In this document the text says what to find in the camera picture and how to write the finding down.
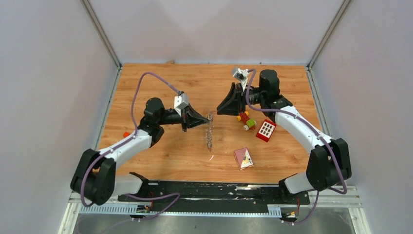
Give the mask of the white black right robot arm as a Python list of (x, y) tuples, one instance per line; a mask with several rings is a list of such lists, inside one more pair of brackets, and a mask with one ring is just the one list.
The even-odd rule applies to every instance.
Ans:
[(217, 114), (236, 116), (246, 107), (262, 112), (273, 123), (284, 128), (309, 155), (305, 172), (279, 181), (278, 197), (291, 203), (300, 192), (334, 190), (345, 194), (345, 180), (352, 176), (349, 147), (342, 138), (332, 138), (307, 121), (292, 102), (281, 94), (275, 70), (260, 71), (259, 86), (253, 87), (256, 69), (234, 68), (227, 96), (217, 107)]

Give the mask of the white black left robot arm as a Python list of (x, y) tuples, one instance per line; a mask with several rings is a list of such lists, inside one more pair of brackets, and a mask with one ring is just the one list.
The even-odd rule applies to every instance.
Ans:
[(185, 94), (176, 96), (174, 101), (174, 108), (166, 109), (161, 99), (149, 99), (137, 129), (130, 135), (100, 151), (85, 150), (70, 188), (96, 205), (105, 204), (113, 195), (131, 194), (137, 201), (146, 200), (149, 188), (144, 185), (144, 177), (137, 173), (116, 176), (118, 168), (154, 146), (165, 132), (163, 125), (181, 124), (183, 131), (186, 131), (209, 122), (192, 108)]

